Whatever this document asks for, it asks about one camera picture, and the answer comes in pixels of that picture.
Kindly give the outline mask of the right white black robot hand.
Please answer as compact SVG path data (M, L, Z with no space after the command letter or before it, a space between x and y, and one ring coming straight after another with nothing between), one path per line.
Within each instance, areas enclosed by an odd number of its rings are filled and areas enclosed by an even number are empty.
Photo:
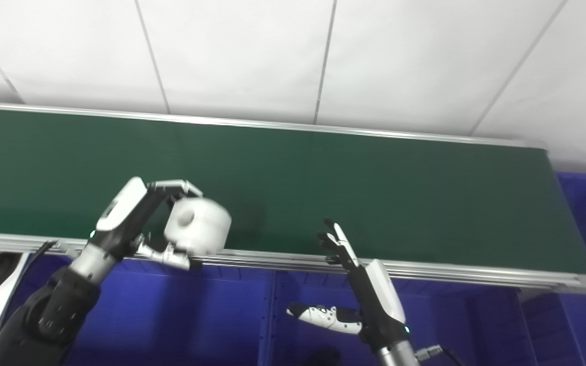
M333 252L325 261L340 265L358 302L358 308L312 306L290 302L286 313L300 321L334 332L357 335L372 352L413 354L405 313L383 262L372 259L363 264L356 256L339 223L325 219L327 232L318 234L319 243Z

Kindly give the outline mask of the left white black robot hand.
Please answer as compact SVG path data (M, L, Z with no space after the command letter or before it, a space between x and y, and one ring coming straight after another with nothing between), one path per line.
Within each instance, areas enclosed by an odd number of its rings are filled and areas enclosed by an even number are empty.
M146 184L140 177L132 177L99 217L77 261L83 263L93 277L106 277L123 258L137 252L163 264L189 269L189 256L176 251L173 239L164 239L166 246L162 252L151 247L149 238L140 243L136 241L163 202L173 211L176 202L191 197L201 198L203 192L190 181L161 180Z

